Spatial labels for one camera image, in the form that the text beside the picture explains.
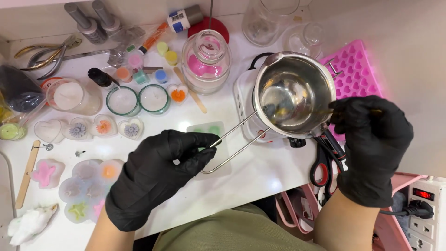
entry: orange flower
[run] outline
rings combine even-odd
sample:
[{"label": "orange flower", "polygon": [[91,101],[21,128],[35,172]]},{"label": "orange flower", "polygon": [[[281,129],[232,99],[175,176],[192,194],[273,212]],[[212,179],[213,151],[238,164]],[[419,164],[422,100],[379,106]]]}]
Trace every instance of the orange flower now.
[{"label": "orange flower", "polygon": [[101,120],[99,123],[100,125],[96,126],[96,130],[100,134],[106,134],[112,129],[112,124],[106,120]]},{"label": "orange flower", "polygon": [[181,102],[181,101],[183,101],[186,98],[186,94],[184,93],[183,90],[180,90],[180,91],[179,90],[174,90],[172,92],[171,96],[172,96],[172,99],[175,102]]}]

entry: stainless steel pot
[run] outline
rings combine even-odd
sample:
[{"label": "stainless steel pot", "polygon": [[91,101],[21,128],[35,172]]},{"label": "stainless steel pot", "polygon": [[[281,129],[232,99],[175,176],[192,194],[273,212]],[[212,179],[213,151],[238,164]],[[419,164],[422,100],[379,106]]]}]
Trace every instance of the stainless steel pot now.
[{"label": "stainless steel pot", "polygon": [[[334,77],[341,74],[342,71],[336,72],[330,62],[331,60],[327,64],[336,74]],[[256,114],[268,128],[216,168],[201,172],[213,173],[270,129],[292,138],[320,136],[327,129],[331,114],[313,111],[326,110],[328,104],[336,100],[334,77],[324,65],[304,54],[283,51],[267,57],[259,70],[254,87],[255,112],[211,147]]]}]

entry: wooden craft stick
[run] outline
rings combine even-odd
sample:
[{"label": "wooden craft stick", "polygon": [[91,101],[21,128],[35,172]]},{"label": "wooden craft stick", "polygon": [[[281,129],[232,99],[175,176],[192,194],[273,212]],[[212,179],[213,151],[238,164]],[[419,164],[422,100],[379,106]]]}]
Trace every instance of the wooden craft stick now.
[{"label": "wooden craft stick", "polygon": [[39,152],[40,140],[36,140],[33,143],[33,148],[29,154],[28,163],[25,167],[25,173],[23,174],[22,184],[20,185],[19,194],[16,200],[16,209],[23,207],[23,202],[25,201],[26,191],[28,190],[29,180],[31,179],[31,171],[34,169],[34,164],[36,162],[37,153]]},{"label": "wooden craft stick", "polygon": [[[183,85],[186,85],[186,81],[184,80],[184,76],[183,76],[183,73],[181,72],[181,70],[178,67],[174,67],[173,71],[177,74],[178,78],[181,80],[181,83],[183,83]],[[207,113],[207,109],[203,105],[203,103],[201,102],[201,100],[198,97],[198,95],[195,92],[193,92],[191,89],[189,89],[189,94],[194,99],[194,101],[197,103],[197,105],[200,108],[200,110],[203,113]]]}]

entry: barcode label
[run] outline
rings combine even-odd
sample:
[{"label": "barcode label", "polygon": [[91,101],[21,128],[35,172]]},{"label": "barcode label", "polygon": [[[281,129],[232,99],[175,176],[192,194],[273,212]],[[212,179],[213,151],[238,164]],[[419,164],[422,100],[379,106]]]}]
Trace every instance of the barcode label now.
[{"label": "barcode label", "polygon": [[183,13],[178,14],[178,15],[172,17],[172,22],[175,22],[178,19],[182,19],[183,17],[184,17]]}]

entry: gloved hand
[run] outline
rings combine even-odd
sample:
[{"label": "gloved hand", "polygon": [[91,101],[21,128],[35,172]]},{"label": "gloved hand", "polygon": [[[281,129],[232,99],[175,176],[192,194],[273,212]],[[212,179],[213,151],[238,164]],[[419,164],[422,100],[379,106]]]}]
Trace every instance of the gloved hand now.
[{"label": "gloved hand", "polygon": [[[215,156],[209,147],[215,134],[164,130],[146,138],[128,155],[118,180],[105,200],[105,210],[120,231],[134,231],[147,221],[150,211],[171,198]],[[173,160],[180,160],[175,165]]]},{"label": "gloved hand", "polygon": [[329,107],[334,131],[346,140],[348,171],[338,175],[339,190],[366,207],[391,206],[390,178],[413,139],[404,112],[378,96],[345,98]]}]

